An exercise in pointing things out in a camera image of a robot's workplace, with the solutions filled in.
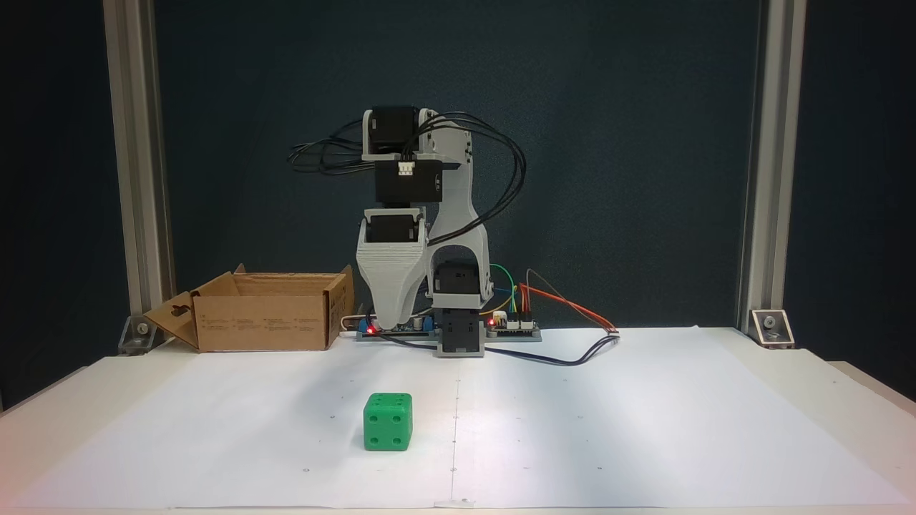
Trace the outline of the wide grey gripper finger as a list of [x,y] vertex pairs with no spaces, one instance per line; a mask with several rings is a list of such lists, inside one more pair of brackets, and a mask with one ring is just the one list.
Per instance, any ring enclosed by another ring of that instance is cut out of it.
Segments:
[[360,243],[356,261],[369,285],[380,329],[408,322],[428,258],[423,243]]

